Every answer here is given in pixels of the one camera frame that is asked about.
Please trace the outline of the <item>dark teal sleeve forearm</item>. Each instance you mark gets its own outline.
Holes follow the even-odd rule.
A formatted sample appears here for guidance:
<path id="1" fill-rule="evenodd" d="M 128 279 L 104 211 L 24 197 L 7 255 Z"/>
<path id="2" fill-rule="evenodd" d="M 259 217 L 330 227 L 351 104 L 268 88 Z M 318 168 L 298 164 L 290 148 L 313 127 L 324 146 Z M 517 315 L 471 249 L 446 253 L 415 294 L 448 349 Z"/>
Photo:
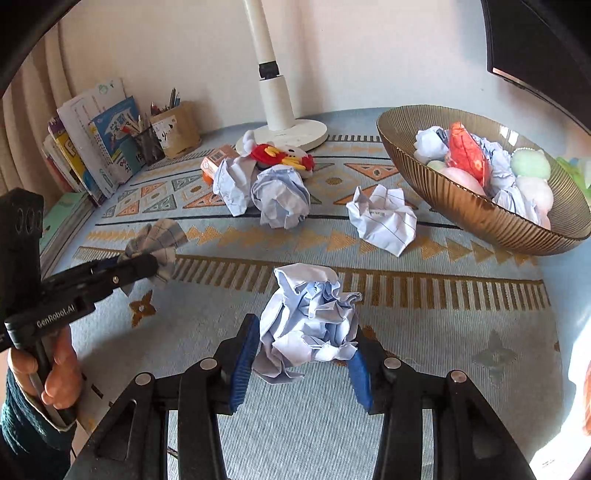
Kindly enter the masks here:
<path id="1" fill-rule="evenodd" d="M 28 401 L 12 373 L 1 411 L 1 478 L 63 479 L 70 468 L 76 424 L 56 429 Z"/>

